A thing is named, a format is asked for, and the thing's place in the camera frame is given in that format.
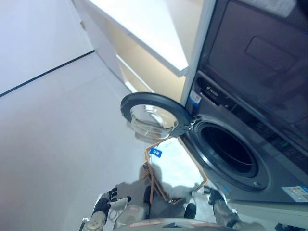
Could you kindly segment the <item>robot left black hand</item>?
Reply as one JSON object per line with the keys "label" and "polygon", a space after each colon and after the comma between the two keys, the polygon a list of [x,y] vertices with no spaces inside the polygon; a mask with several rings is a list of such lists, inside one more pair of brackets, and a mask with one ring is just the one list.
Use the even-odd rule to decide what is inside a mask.
{"label": "robot left black hand", "polygon": [[92,214],[96,212],[104,212],[107,215],[110,209],[124,208],[131,201],[130,196],[118,198],[117,195],[117,187],[112,188],[104,194],[101,194],[94,206]]}

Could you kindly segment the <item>robot right black hand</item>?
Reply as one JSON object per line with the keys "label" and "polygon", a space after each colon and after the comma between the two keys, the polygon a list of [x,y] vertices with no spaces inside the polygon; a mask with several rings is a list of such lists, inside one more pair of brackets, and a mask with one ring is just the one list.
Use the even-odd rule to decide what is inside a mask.
{"label": "robot right black hand", "polygon": [[209,195],[208,203],[210,205],[214,205],[216,201],[225,201],[220,192],[213,188],[204,187],[204,193]]}

